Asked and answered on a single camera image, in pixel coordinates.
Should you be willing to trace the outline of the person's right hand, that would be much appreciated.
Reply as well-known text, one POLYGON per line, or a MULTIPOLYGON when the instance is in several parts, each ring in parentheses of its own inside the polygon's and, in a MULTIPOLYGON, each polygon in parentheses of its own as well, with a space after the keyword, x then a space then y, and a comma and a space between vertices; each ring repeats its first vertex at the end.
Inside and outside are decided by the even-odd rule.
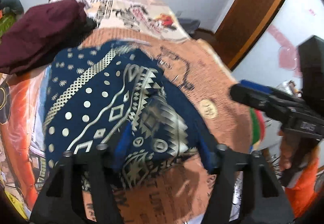
MULTIPOLYGON (((283 131, 278 132, 278 136, 282 138, 280 144, 280 159, 279 168, 281 171, 287 170, 291 167, 292 156, 295 149, 298 147, 297 139, 289 135, 285 135, 283 131)), ((308 153, 308 165, 317 164, 319 159, 319 147, 316 146, 311 152, 308 153)))

